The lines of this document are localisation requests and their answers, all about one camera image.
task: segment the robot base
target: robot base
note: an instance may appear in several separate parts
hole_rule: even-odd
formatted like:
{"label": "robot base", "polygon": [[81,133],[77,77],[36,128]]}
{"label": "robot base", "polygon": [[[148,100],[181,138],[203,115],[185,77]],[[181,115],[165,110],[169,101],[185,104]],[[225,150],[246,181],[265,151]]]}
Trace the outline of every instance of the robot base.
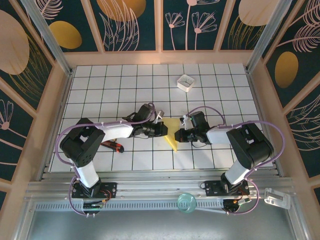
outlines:
{"label": "robot base", "polygon": [[204,188],[207,197],[225,197],[225,196],[241,196],[250,195],[249,186],[247,181],[243,181],[236,189],[226,192],[224,184],[220,180],[205,181]]}
{"label": "robot base", "polygon": [[[117,194],[117,183],[116,182],[102,182],[100,184],[100,189],[97,194],[94,195],[95,199],[105,199],[106,194],[109,198],[109,192],[111,193],[111,198],[114,199]],[[83,193],[83,189],[79,183],[73,185],[72,191],[73,199],[88,199],[89,197]]]}

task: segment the white plastic piece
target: white plastic piece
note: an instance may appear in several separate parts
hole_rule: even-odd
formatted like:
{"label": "white plastic piece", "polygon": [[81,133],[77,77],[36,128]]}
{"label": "white plastic piece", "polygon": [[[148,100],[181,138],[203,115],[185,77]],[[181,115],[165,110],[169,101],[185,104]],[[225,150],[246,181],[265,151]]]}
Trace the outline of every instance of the white plastic piece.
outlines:
{"label": "white plastic piece", "polygon": [[181,90],[183,90],[183,91],[185,91],[187,93],[195,85],[195,80],[192,77],[183,74],[176,81],[176,85],[177,85],[178,88],[180,88]]}
{"label": "white plastic piece", "polygon": [[230,144],[227,132],[230,129],[212,128],[206,132],[206,136],[211,144]]}
{"label": "white plastic piece", "polygon": [[102,142],[112,139],[128,138],[134,129],[132,126],[121,124],[120,122],[114,123],[111,126],[97,126],[97,128],[105,133]]}
{"label": "white plastic piece", "polygon": [[272,188],[266,188],[264,190],[264,202],[266,204],[270,204],[288,210],[291,207],[290,195],[281,191],[273,190]]}
{"label": "white plastic piece", "polygon": [[96,173],[94,162],[91,161],[83,167],[75,167],[80,175],[80,181],[87,187],[91,188],[99,180],[99,176]]}
{"label": "white plastic piece", "polygon": [[229,168],[229,170],[225,172],[225,177],[226,179],[228,179],[229,183],[235,185],[237,183],[240,183],[248,172],[249,169],[243,167],[241,163],[237,160]]}

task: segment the small white box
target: small white box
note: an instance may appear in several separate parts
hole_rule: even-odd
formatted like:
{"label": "small white box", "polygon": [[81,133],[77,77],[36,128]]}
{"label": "small white box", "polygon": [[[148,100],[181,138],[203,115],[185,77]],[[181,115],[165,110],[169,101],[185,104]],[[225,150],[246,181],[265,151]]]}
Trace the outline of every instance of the small white box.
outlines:
{"label": "small white box", "polygon": [[185,91],[187,93],[195,85],[195,80],[192,77],[183,74],[176,81],[176,85],[177,85],[178,88],[180,88],[181,90],[183,90],[183,91]]}

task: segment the metal bracket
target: metal bracket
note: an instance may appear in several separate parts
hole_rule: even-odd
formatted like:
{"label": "metal bracket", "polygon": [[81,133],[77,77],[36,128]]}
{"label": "metal bracket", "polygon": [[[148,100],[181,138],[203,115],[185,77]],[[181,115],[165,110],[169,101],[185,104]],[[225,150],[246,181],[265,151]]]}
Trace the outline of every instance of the metal bracket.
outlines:
{"label": "metal bracket", "polygon": [[[108,192],[111,193],[111,198],[114,199],[117,194],[117,183],[116,182],[102,182],[100,185],[100,192],[98,192],[94,198],[95,199],[105,199],[106,194],[109,196]],[[72,191],[72,198],[73,199],[88,199],[80,186],[80,183],[75,183],[73,185]]]}
{"label": "metal bracket", "polygon": [[205,181],[203,189],[205,189],[205,194],[207,197],[250,195],[247,181],[243,181],[243,183],[235,191],[232,191],[230,193],[225,192],[224,186],[222,185],[220,180]]}
{"label": "metal bracket", "polygon": [[264,202],[266,204],[270,204],[288,210],[291,207],[290,195],[277,190],[273,190],[272,188],[266,188],[264,190]]}

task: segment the white grid mat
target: white grid mat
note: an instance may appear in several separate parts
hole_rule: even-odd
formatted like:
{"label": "white grid mat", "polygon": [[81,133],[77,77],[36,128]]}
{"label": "white grid mat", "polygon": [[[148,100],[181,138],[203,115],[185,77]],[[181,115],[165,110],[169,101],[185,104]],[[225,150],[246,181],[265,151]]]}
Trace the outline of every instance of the white grid mat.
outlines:
{"label": "white grid mat", "polygon": [[[188,93],[177,88],[182,74],[195,79]],[[120,120],[148,102],[153,102],[156,110],[163,110],[165,117],[178,118],[206,105],[225,115],[227,125],[259,119],[242,64],[78,66],[60,132],[80,118],[105,123]],[[222,122],[216,112],[206,108],[202,111],[210,126]],[[236,160],[229,144],[200,147],[202,143],[195,143],[200,147],[196,148],[190,143],[178,143],[178,151],[174,152],[163,137],[119,138],[117,142],[123,145],[124,153],[100,146],[93,159],[97,172],[225,169]],[[69,171],[69,166],[52,156],[49,172]]]}

